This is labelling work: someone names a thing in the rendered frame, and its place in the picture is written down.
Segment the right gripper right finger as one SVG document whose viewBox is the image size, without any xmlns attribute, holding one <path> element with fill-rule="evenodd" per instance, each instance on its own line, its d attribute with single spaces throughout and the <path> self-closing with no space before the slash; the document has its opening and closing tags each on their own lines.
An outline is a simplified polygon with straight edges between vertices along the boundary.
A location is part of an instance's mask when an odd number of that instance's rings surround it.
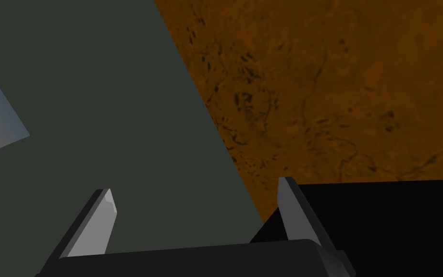
<svg viewBox="0 0 443 277">
<path fill-rule="evenodd" d="M 277 203 L 289 240 L 309 239 L 321 245 L 312 225 L 312 209 L 293 178 L 278 179 Z"/>
</svg>

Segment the black box furniture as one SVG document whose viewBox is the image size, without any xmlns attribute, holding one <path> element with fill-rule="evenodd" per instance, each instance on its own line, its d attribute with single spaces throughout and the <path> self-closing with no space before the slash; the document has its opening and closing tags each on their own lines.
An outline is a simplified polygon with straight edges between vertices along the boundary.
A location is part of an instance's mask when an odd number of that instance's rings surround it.
<svg viewBox="0 0 443 277">
<path fill-rule="evenodd" d="M 443 180 L 296 188 L 356 277 L 443 277 Z"/>
</svg>

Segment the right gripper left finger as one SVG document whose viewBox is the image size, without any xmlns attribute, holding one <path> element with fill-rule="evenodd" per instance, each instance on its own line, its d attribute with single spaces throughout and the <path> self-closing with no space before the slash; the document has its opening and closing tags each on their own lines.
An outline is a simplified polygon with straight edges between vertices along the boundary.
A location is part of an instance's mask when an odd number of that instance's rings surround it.
<svg viewBox="0 0 443 277">
<path fill-rule="evenodd" d="M 104 254 L 116 216 L 111 190 L 96 190 L 60 241 L 57 257 Z"/>
</svg>

